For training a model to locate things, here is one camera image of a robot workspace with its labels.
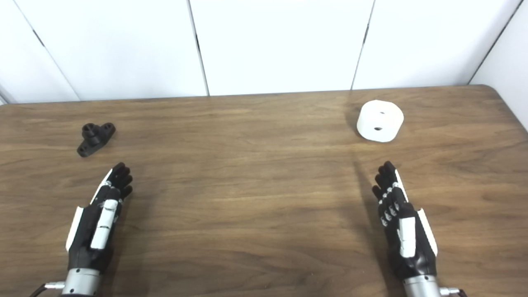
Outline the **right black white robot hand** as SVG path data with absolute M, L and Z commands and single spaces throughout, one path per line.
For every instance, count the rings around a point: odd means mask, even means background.
M 388 160 L 378 168 L 372 192 L 377 216 L 388 243 L 388 261 L 404 281 L 420 275 L 437 276 L 438 247 L 424 209 L 409 201 L 396 167 Z

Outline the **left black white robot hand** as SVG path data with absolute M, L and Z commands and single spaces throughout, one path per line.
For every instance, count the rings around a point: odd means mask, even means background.
M 123 203 L 132 193 L 130 168 L 120 162 L 108 171 L 91 202 L 77 207 L 66 241 L 68 269 L 104 274 L 113 258 L 113 235 Z

